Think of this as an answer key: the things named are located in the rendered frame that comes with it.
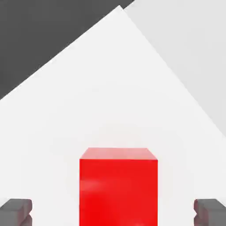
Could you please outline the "small red cube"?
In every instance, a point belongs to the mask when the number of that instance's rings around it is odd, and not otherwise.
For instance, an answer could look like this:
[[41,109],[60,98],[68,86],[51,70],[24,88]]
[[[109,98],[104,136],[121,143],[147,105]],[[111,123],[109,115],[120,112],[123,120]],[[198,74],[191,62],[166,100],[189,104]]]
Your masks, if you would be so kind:
[[79,226],[158,226],[157,158],[147,148],[88,148],[79,160]]

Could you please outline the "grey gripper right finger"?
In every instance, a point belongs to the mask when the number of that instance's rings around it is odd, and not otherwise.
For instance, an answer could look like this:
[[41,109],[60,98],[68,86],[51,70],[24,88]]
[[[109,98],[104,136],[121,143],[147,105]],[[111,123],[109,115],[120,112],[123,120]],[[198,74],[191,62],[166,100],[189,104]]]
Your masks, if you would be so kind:
[[226,207],[217,199],[194,201],[194,226],[226,226]]

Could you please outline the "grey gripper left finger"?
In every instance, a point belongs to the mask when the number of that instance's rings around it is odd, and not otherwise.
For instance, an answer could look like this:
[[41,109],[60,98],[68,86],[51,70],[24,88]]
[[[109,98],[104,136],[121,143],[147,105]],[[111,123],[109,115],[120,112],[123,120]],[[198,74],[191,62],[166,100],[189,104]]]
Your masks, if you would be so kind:
[[31,199],[9,199],[0,207],[0,226],[32,226]]

